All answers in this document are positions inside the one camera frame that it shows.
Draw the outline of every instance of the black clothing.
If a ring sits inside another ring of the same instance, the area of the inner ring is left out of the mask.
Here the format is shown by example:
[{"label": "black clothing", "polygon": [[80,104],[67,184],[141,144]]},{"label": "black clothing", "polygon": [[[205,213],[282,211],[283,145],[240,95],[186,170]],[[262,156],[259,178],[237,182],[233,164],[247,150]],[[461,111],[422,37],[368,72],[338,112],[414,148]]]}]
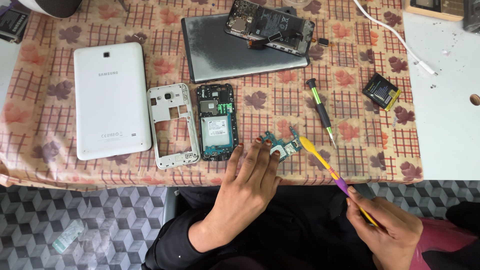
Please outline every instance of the black clothing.
[{"label": "black clothing", "polygon": [[219,187],[179,190],[192,209],[162,227],[144,270],[376,269],[346,218],[346,196],[337,186],[279,186],[252,224],[229,244],[205,253],[192,247],[188,229],[209,213]]},{"label": "black clothing", "polygon": [[[447,219],[455,226],[480,236],[480,203],[461,202],[447,210]],[[479,270],[480,240],[454,252],[430,250],[422,257],[431,270]]]}]

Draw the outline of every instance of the gray patterned floor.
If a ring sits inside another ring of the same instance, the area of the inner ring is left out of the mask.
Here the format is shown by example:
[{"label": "gray patterned floor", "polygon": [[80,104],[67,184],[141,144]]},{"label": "gray patterned floor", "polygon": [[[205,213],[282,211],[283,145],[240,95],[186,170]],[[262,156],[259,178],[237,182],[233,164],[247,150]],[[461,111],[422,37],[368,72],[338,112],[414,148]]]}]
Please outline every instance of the gray patterned floor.
[{"label": "gray patterned floor", "polygon": [[461,201],[480,202],[480,181],[425,180],[415,184],[368,183],[370,191],[419,217],[445,219]]},{"label": "gray patterned floor", "polygon": [[[165,192],[0,186],[0,269],[138,270],[160,231]],[[59,254],[52,243],[74,219],[85,230]]]}]

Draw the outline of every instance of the white table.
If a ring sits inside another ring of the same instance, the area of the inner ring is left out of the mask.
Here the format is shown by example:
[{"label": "white table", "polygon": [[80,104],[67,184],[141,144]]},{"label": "white table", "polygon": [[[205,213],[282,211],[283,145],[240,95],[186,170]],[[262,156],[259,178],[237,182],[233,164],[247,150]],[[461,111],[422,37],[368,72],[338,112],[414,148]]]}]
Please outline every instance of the white table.
[{"label": "white table", "polygon": [[[461,22],[403,17],[407,43],[439,74],[427,74],[408,58],[424,177],[480,180],[480,106],[469,101],[471,94],[480,96],[480,36],[464,32]],[[19,48],[0,41],[0,107]]]}]

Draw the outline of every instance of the samsung logo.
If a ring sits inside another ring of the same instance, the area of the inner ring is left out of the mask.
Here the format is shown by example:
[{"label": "samsung logo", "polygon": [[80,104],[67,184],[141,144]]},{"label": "samsung logo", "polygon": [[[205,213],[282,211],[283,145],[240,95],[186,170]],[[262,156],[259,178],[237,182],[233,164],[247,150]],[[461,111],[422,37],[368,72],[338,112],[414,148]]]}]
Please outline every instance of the samsung logo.
[{"label": "samsung logo", "polygon": [[107,76],[107,75],[113,75],[113,74],[118,74],[118,73],[119,73],[118,71],[107,72],[107,73],[99,73],[98,76]]},{"label": "samsung logo", "polygon": [[22,16],[20,17],[20,19],[18,19],[17,23],[15,24],[15,26],[14,26],[13,29],[12,29],[12,32],[17,32],[18,27],[22,24],[22,22],[24,21],[25,17],[26,17],[26,15],[22,15]]}]

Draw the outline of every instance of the white phone frame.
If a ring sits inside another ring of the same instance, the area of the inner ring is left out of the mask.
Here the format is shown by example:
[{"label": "white phone frame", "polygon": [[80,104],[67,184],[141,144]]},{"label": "white phone frame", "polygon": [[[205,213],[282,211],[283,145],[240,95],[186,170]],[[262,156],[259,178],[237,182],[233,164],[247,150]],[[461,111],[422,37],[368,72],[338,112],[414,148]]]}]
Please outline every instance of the white phone frame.
[{"label": "white phone frame", "polygon": [[[190,90],[186,84],[175,84],[169,86],[154,87],[148,90],[148,110],[150,112],[150,124],[152,126],[152,137],[155,147],[155,161],[160,169],[169,169],[186,164],[197,163],[200,160],[200,147],[195,128],[195,119],[192,110],[192,100],[190,99]],[[170,93],[171,98],[166,99],[165,94]],[[187,105],[187,112],[180,113],[179,106]],[[179,118],[185,117],[187,120],[188,133],[192,150],[178,154],[160,156],[158,150],[158,139],[156,137],[155,123],[160,121],[169,121],[170,108],[179,109]]]}]

